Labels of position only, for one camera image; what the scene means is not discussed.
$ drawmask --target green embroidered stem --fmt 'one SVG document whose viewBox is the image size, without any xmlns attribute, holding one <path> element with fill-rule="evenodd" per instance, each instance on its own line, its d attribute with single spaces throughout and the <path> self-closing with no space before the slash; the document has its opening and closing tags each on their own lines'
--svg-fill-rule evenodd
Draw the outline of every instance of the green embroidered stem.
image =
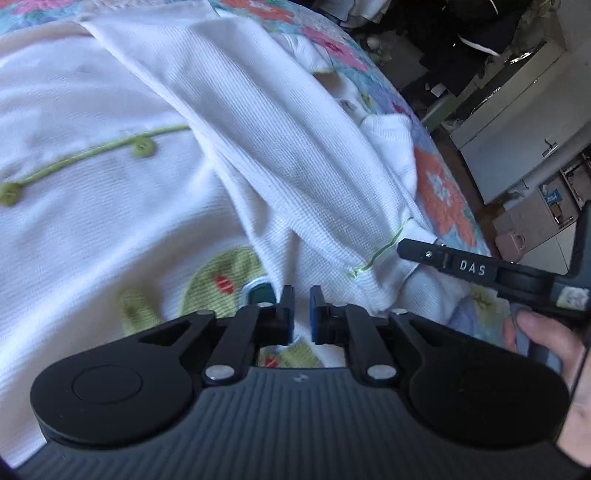
<svg viewBox="0 0 591 480">
<path fill-rule="evenodd" d="M 365 265 L 364 267 L 355 268 L 355 270 L 353 270 L 353 273 L 351 274 L 351 277 L 352 278 L 357 278 L 363 272 L 367 272 L 369 269 L 371 269 L 374 266 L 374 263 L 378 259 L 378 257 L 381 254 L 383 254 L 388 248 L 393 247 L 398 242 L 398 238 L 400 237 L 400 235 L 402 235 L 402 231 L 404 230 L 404 227 L 406 227 L 406 224 L 408 223 L 409 220 L 410 220 L 410 218 L 407 218 L 402 223 L 402 225 L 400 226 L 400 228 L 394 234 L 394 237 L 392 238 L 392 241 L 390 243 L 388 243 L 387 245 L 384 245 L 376 253 L 374 253 L 373 257 L 371 258 L 371 260 L 369 260 L 369 263 L 367 265 Z"/>
<path fill-rule="evenodd" d="M 115 150 L 116 148 L 124 147 L 125 145 L 129 145 L 137 140 L 143 140 L 145 137 L 155 137 L 156 135 L 167 134 L 171 132 L 178 132 L 181 130 L 188 130 L 188 125 L 173 125 L 171 127 L 164 127 L 159 128 L 157 130 L 152 130 L 151 132 L 146 132 L 143 134 L 132 135 L 131 137 L 122 138 L 121 140 L 116 140 L 113 142 L 106 143 L 104 145 L 100 145 L 95 148 L 91 148 L 85 152 L 79 153 L 78 155 L 74 155 L 72 157 L 64 158 L 53 165 L 50 165 L 38 172 L 29 175 L 28 177 L 22 179 L 21 181 L 15 182 L 17 185 L 21 187 L 25 187 L 30 185 L 31 183 L 36 182 L 37 180 L 41 180 L 48 175 L 55 173 L 69 165 L 72 165 L 80 160 L 85 160 L 90 157 L 95 157 L 100 155 L 101 153 L 109 152 L 111 150 Z"/>
</svg>

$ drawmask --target sticker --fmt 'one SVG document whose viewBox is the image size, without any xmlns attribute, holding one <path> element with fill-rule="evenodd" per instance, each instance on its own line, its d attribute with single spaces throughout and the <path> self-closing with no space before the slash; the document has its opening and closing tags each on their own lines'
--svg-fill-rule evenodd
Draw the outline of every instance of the sticker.
<svg viewBox="0 0 591 480">
<path fill-rule="evenodd" d="M 563 287 L 556 302 L 556 306 L 561 309 L 578 310 L 584 312 L 587 310 L 589 302 L 589 290 L 578 287 Z"/>
</svg>

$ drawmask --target green embroidered circle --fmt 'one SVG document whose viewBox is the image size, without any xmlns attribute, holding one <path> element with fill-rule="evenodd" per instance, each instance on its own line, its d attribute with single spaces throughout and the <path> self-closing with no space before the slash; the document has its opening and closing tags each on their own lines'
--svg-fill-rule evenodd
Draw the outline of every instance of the green embroidered circle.
<svg viewBox="0 0 591 480">
<path fill-rule="evenodd" d="M 18 183 L 0 185 L 0 203 L 7 207 L 16 205 L 22 196 L 22 187 Z"/>
<path fill-rule="evenodd" d="M 139 137 L 132 145 L 132 152 L 136 157 L 147 158 L 156 153 L 156 142 L 149 137 Z"/>
<path fill-rule="evenodd" d="M 239 295 L 253 279 L 266 275 L 252 247 L 228 250 L 207 263 L 191 280 L 181 315 L 213 310 L 218 318 L 238 311 Z"/>
</svg>

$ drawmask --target green button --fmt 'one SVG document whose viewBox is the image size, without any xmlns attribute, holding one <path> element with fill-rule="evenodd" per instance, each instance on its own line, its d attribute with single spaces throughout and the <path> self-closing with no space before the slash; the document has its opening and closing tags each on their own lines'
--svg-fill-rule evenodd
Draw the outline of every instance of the green button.
<svg viewBox="0 0 591 480">
<path fill-rule="evenodd" d="M 132 145 L 132 152 L 136 157 L 147 158 L 156 153 L 156 142 L 151 138 L 139 137 Z"/>
<path fill-rule="evenodd" d="M 11 207 L 16 205 L 22 195 L 22 187 L 18 183 L 2 183 L 0 185 L 0 203 Z"/>
</svg>

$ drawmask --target drawer handle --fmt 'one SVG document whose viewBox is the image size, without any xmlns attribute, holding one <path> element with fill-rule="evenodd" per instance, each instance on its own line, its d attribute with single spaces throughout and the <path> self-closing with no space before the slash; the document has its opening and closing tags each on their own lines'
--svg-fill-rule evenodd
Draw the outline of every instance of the drawer handle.
<svg viewBox="0 0 591 480">
<path fill-rule="evenodd" d="M 554 153 L 556 150 L 558 150 L 558 143 L 550 143 L 546 139 L 544 139 L 544 141 L 546 142 L 546 145 L 548 145 L 548 148 L 544 150 L 544 153 L 542 153 L 542 157 L 546 158 L 552 155 L 552 153 Z"/>
</svg>

